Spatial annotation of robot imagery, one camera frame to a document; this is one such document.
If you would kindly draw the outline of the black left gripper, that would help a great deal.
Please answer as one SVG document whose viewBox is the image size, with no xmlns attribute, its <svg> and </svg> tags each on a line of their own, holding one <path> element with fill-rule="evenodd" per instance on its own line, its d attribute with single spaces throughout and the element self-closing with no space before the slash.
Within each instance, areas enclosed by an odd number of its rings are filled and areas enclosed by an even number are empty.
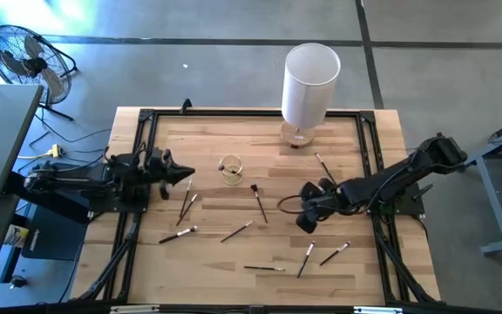
<svg viewBox="0 0 502 314">
<path fill-rule="evenodd" d="M 175 186 L 194 172 L 194 168 L 182 166 L 173 161 L 170 149 L 162 150 L 155 147 L 144 165 L 144 183 L 165 182 L 165 184 Z"/>
</svg>

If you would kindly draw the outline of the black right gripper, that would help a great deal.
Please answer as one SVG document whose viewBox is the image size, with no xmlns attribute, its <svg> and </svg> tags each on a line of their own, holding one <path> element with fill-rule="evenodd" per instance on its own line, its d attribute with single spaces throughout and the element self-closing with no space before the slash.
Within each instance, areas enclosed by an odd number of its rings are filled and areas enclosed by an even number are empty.
<svg viewBox="0 0 502 314">
<path fill-rule="evenodd" d="M 337 185 L 327 178 L 321 178 L 316 184 L 308 181 L 302 186 L 299 192 L 302 212 L 295 219 L 300 229 L 312 234 L 318 225 L 318 219 L 327 219 L 334 213 L 343 214 L 336 188 Z"/>
</svg>

